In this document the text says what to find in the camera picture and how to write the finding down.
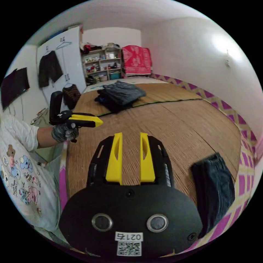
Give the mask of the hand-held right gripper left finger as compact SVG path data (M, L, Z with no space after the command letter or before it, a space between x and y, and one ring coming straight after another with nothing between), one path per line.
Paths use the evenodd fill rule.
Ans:
M122 184L122 132L114 134L106 171L108 183Z

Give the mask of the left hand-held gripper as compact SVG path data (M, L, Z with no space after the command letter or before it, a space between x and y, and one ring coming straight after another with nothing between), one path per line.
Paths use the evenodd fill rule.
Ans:
M70 110L66 110L56 115L55 117L50 117L49 123L54 127L58 124L63 123L74 123L76 127L89 127L95 128L102 125L103 121L94 116L93 114L88 113L74 113Z

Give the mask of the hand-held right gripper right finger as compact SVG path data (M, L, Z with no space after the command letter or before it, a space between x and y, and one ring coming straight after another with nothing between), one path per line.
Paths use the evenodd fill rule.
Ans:
M155 172L147 133L140 133L140 184L155 182Z

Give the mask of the person's left hand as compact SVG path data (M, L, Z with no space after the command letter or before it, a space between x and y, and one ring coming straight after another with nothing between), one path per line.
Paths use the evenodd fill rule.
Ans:
M79 136L79 128L74 123L63 123L52 128L51 135L58 143L65 141L76 141Z

